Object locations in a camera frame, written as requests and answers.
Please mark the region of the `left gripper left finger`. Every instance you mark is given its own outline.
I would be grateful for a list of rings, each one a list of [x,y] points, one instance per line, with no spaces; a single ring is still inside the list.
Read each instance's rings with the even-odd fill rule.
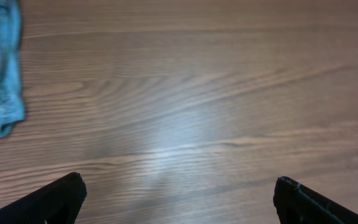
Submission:
[[[77,172],[0,208],[0,224],[74,224],[87,196]]]

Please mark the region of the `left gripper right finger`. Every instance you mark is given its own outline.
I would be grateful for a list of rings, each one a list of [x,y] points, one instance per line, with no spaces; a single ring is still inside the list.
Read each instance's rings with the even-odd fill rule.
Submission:
[[[358,214],[286,176],[276,181],[273,204],[281,224],[358,224]]]

